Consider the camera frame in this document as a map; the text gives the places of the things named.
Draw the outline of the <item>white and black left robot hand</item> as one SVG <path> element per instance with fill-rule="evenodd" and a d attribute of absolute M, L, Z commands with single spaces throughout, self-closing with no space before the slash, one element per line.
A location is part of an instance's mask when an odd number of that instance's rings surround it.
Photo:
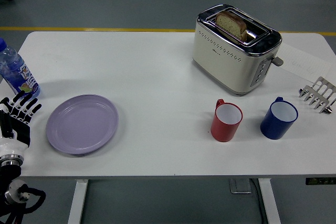
<path fill-rule="evenodd" d="M 30 146 L 30 122 L 41 109 L 37 98 L 20 91 L 12 99 L 1 100 L 1 159 L 22 159 Z"/>

